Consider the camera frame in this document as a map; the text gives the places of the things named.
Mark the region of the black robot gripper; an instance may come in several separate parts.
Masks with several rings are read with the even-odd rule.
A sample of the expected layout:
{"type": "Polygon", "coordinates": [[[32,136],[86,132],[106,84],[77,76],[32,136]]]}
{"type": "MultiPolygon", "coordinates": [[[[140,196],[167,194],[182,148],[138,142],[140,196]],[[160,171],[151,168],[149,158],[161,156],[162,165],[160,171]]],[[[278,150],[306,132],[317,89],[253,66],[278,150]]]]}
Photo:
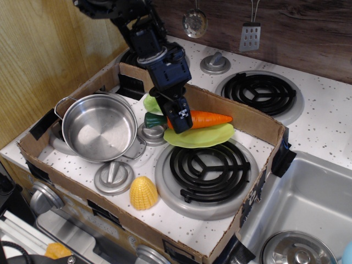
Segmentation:
{"type": "Polygon", "coordinates": [[[139,64],[145,64],[153,82],[153,88],[149,95],[153,97],[159,106],[163,106],[165,115],[176,134],[181,134],[193,126],[190,108],[185,99],[185,84],[191,79],[189,67],[185,61],[168,64],[170,59],[180,60],[179,55],[173,54],[164,58],[145,60],[146,57],[167,49],[182,48],[176,42],[156,44],[153,42],[141,42],[136,47],[139,64]]]}

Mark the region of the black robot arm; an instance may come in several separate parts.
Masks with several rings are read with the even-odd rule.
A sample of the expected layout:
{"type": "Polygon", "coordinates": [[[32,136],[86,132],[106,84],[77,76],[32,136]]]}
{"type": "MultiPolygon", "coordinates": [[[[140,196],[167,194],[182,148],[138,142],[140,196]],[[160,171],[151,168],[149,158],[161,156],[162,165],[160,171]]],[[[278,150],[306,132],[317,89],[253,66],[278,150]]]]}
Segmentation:
{"type": "Polygon", "coordinates": [[[108,19],[122,34],[139,66],[147,69],[150,91],[178,134],[192,128],[189,105],[184,97],[191,74],[185,51],[167,40],[164,24],[151,1],[73,1],[91,19],[108,19]]]}

